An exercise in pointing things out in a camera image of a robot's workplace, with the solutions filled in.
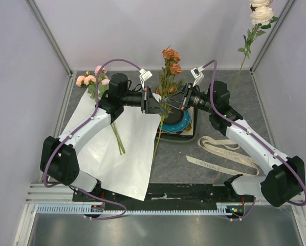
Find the orange flower stem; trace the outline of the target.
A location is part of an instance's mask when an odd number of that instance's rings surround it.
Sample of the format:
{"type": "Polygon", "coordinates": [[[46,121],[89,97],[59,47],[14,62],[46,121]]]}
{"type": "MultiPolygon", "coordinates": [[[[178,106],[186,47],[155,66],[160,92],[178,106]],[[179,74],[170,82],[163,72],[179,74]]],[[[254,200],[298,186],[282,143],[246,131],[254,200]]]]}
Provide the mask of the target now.
{"type": "Polygon", "coordinates": [[[181,61],[180,54],[176,50],[168,46],[167,48],[163,49],[162,55],[165,64],[162,67],[162,72],[159,73],[159,85],[157,86],[155,93],[161,96],[160,103],[163,106],[163,108],[167,111],[167,113],[160,115],[161,120],[159,124],[159,134],[153,153],[153,158],[152,158],[153,161],[155,160],[155,156],[157,154],[162,134],[163,123],[171,113],[171,106],[168,106],[167,104],[163,103],[162,100],[175,94],[183,83],[182,79],[180,79],[179,81],[175,81],[175,77],[182,72],[182,68],[179,64],[179,62],[181,61]]]}

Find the cream ribbon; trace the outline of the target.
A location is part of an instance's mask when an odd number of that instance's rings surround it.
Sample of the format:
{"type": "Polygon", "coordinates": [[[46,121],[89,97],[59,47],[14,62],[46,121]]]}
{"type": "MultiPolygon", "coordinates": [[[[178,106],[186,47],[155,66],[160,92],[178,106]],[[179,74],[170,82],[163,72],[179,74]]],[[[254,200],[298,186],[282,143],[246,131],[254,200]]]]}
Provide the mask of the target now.
{"type": "Polygon", "coordinates": [[[188,162],[193,163],[195,165],[208,168],[213,171],[217,171],[227,175],[243,175],[247,177],[255,177],[259,175],[259,169],[257,167],[257,162],[247,155],[243,155],[237,153],[235,150],[240,149],[240,146],[236,144],[234,141],[230,139],[214,139],[210,136],[202,136],[198,141],[197,144],[200,148],[205,150],[206,152],[216,155],[218,157],[222,157],[226,160],[230,160],[241,164],[243,166],[247,166],[253,168],[255,170],[255,174],[249,174],[246,172],[240,172],[238,170],[230,169],[221,167],[219,165],[206,162],[191,156],[186,156],[188,162]]]}

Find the white wrapping paper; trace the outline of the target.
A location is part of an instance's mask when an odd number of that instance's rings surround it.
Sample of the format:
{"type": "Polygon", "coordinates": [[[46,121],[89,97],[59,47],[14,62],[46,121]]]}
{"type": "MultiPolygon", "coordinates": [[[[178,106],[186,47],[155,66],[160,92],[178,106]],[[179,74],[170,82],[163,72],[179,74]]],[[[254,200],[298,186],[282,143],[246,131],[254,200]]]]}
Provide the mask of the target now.
{"type": "Polygon", "coordinates": [[[95,109],[94,100],[84,93],[60,140],[70,139],[80,168],[72,186],[91,192],[95,181],[103,189],[144,200],[151,172],[158,114],[145,114],[139,107],[124,107],[114,121],[125,154],[110,125],[110,115],[95,109]]]}

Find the pink flower stems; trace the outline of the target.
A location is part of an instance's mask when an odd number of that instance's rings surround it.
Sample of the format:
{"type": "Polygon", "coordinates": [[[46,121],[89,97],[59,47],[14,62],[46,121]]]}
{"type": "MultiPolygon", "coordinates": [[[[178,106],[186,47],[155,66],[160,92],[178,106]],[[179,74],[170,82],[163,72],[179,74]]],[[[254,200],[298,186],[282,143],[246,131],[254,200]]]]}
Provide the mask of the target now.
{"type": "Polygon", "coordinates": [[[97,66],[94,73],[86,71],[84,75],[79,75],[76,86],[86,88],[90,98],[97,102],[109,88],[110,79],[106,73],[105,67],[97,66]]]}

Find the white flower stem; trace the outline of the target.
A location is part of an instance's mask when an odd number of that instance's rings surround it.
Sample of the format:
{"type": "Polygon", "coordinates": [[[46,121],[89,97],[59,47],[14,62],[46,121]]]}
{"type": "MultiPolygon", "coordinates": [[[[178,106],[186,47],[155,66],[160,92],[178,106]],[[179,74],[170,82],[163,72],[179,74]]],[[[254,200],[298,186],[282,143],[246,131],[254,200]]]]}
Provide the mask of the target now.
{"type": "Polygon", "coordinates": [[[252,55],[251,46],[253,42],[260,36],[266,33],[266,30],[271,29],[272,24],[277,22],[279,18],[274,15],[274,11],[271,8],[272,0],[262,1],[249,1],[249,7],[251,10],[250,21],[252,28],[247,30],[247,33],[243,35],[244,46],[238,48],[238,52],[243,54],[243,60],[239,69],[239,72],[234,81],[231,92],[237,86],[241,72],[244,67],[244,63],[252,55]]]}

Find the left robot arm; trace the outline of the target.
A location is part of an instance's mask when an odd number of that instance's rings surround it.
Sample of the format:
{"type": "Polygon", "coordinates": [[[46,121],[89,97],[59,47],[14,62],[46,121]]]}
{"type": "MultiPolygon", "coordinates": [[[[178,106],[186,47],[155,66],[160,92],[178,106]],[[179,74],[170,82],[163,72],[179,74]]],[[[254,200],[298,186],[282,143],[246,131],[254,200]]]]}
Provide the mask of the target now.
{"type": "Polygon", "coordinates": [[[149,87],[130,89],[123,73],[112,76],[93,110],[73,128],[44,140],[41,170],[65,186],[84,190],[89,201],[101,189],[143,200],[155,135],[165,108],[149,87]]]}

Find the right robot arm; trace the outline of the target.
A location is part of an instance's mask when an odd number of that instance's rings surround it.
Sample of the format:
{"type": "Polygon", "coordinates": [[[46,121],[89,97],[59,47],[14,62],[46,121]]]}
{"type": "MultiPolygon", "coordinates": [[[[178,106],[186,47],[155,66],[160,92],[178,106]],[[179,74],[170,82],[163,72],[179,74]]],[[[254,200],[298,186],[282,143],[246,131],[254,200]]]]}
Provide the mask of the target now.
{"type": "Polygon", "coordinates": [[[269,204],[279,207],[284,203],[295,204],[292,198],[304,194],[301,206],[306,205],[305,169],[303,160],[289,157],[259,136],[229,104],[227,84],[214,81],[208,92],[203,93],[192,84],[162,100],[179,110],[193,107],[208,112],[211,125],[241,147],[260,166],[265,176],[248,177],[237,174],[224,188],[224,197],[231,202],[242,195],[262,196],[269,204]]]}

